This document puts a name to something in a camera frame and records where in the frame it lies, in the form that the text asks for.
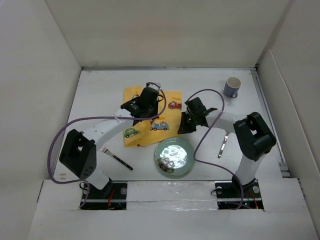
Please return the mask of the silver metal spoon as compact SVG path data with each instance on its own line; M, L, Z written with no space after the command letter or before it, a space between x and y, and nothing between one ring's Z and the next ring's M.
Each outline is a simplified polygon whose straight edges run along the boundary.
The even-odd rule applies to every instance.
M228 138L229 138L229 134L230 134L230 132L228 132L228 131L225 132L225 136L224 136L223 142L222 142L220 150L218 152L218 156L217 156L218 159L220 159L222 157L223 151L225 149L226 143L227 143Z

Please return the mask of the green flower plate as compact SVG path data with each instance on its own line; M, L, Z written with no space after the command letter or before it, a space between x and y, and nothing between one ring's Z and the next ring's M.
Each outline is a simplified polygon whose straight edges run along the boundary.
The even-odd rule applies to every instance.
M170 176L180 177L188 174L195 166L194 148L181 137L163 140L155 150L155 163L159 169Z

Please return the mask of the purple ceramic mug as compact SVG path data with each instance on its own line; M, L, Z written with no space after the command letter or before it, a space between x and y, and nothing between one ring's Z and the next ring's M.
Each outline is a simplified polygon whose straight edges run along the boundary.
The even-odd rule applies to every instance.
M242 82L237 77L229 77L224 85L223 94L228 98L237 98Z

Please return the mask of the black-handled metal fork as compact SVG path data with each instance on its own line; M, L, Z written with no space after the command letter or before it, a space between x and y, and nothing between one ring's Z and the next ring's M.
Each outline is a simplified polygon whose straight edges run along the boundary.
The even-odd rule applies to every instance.
M122 164L123 166L125 166L127 169L129 169L130 171L133 170L133 168L127 164L126 162L124 162L122 159L120 159L119 157L117 157L116 155L114 155L109 149L107 149L105 146L102 146L99 149L101 152L103 152L104 154L110 156L111 158L115 159L117 162L119 162L120 164Z

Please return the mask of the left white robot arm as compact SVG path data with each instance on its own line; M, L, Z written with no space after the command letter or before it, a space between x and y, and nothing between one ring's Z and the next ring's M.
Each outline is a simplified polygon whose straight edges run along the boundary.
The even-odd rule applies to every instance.
M120 132L139 122L159 117L159 95L164 96L157 83L148 82L138 97L125 103L111 116L102 116L100 123L84 131L72 129L66 135L59 161L87 187L93 187L100 198L107 198L112 191L112 180L97 170L97 152Z

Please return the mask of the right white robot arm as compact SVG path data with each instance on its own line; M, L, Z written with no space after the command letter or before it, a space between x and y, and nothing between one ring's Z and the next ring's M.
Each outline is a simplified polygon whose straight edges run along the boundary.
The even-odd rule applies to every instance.
M209 130L218 128L236 135L242 158L232 176L230 192L243 197L256 180L262 159L277 143L274 134L258 112L237 115L214 107L207 109L199 97L187 100L185 105L186 111L181 113L178 134L193 133L197 126L201 126Z

